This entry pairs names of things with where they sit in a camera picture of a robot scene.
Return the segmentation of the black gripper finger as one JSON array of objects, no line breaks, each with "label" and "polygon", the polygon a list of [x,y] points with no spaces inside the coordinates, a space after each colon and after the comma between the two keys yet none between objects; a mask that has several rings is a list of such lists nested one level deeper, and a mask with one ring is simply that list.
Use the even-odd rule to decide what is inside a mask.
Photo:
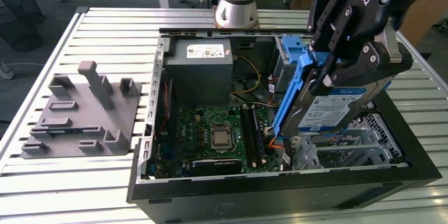
[{"label": "black gripper finger", "polygon": [[325,74],[354,74],[358,57],[358,0],[312,0],[310,51],[325,56]]},{"label": "black gripper finger", "polygon": [[326,87],[361,87],[381,80],[389,81],[398,73],[410,69],[412,54],[397,41],[392,24],[366,41],[357,50],[357,58],[348,66],[329,69],[324,75]]}]

